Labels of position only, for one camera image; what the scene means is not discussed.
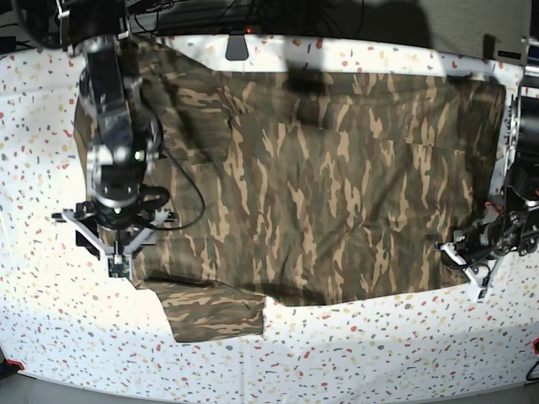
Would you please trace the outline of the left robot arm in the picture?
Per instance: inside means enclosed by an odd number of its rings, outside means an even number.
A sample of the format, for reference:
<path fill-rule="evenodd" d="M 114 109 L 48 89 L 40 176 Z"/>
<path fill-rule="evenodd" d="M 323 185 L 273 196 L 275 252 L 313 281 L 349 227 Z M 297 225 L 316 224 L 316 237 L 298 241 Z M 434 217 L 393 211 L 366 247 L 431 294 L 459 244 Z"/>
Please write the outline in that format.
<path fill-rule="evenodd" d="M 482 219 L 436 246 L 451 260 L 449 268 L 467 277 L 467 297 L 475 303 L 489 299 L 504 256 L 538 249 L 538 38 L 522 42 L 521 69 L 506 96 L 500 129 L 494 201 L 486 203 Z"/>

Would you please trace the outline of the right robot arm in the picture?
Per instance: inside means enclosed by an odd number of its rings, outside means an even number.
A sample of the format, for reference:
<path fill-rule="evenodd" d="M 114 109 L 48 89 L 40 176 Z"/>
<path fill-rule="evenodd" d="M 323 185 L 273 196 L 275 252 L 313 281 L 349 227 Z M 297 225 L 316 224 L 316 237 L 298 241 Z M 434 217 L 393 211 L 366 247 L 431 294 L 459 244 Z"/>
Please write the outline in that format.
<path fill-rule="evenodd" d="M 173 214 L 170 193 L 144 183 L 161 156 L 163 128 L 146 105 L 142 77 L 123 68 L 131 37 L 123 1 L 59 1 L 62 49 L 82 56 L 79 103 L 91 119 L 86 145 L 87 198 L 52 214 L 76 231 L 76 244 L 104 265 L 110 278 L 131 278 L 135 256 Z"/>

